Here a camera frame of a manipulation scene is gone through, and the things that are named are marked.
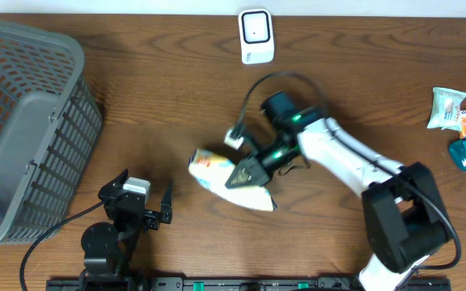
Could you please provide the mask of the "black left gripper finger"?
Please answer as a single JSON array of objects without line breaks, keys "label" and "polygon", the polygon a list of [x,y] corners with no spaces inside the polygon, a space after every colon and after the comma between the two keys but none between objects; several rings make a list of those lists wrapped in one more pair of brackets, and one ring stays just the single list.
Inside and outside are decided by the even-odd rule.
[{"label": "black left gripper finger", "polygon": [[122,186],[129,178],[129,170],[124,169],[115,179],[112,180],[112,186]]},{"label": "black left gripper finger", "polygon": [[171,180],[161,200],[160,210],[162,213],[172,213],[172,190],[173,190],[173,181]]}]

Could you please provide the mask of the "green wet wipes pack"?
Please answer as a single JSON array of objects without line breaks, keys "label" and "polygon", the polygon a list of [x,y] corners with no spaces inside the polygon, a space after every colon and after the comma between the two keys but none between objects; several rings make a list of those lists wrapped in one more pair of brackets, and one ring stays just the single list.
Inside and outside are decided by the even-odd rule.
[{"label": "green wet wipes pack", "polygon": [[434,99],[428,122],[428,129],[450,129],[460,131],[460,105],[466,98],[466,92],[434,87]]}]

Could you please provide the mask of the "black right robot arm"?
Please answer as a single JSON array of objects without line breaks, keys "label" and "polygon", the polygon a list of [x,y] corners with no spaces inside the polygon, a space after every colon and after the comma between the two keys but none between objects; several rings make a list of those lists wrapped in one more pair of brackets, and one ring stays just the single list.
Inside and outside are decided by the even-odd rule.
[{"label": "black right robot arm", "polygon": [[267,98],[261,110],[277,137],[261,147],[243,123],[229,129],[227,145],[238,150],[248,143],[252,151],[239,162],[226,187],[264,186],[299,156],[325,167],[362,201],[372,250],[358,275],[362,289],[407,289],[425,261],[455,239],[434,176],[423,164],[407,167],[376,153],[319,108],[298,109],[284,92]]}]

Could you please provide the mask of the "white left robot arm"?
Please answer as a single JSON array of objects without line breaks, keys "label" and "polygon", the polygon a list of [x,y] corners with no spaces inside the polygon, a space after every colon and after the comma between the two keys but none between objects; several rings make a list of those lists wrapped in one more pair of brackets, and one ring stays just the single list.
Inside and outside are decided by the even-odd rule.
[{"label": "white left robot arm", "polygon": [[108,216],[107,222],[89,226],[81,238],[84,271],[79,290],[149,290],[140,272],[130,269],[133,253],[142,234],[172,222],[173,182],[167,186],[160,210],[146,208],[150,182],[129,176],[123,170],[106,183],[98,197]]}]

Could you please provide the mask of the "orange snack bag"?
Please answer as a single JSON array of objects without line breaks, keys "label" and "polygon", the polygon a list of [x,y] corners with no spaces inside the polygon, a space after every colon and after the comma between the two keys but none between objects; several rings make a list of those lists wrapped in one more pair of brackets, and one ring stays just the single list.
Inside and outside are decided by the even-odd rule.
[{"label": "orange snack bag", "polygon": [[189,160],[189,174],[206,190],[246,209],[273,212],[276,205],[270,192],[261,186],[229,189],[226,182],[236,165],[209,150],[197,149]]}]

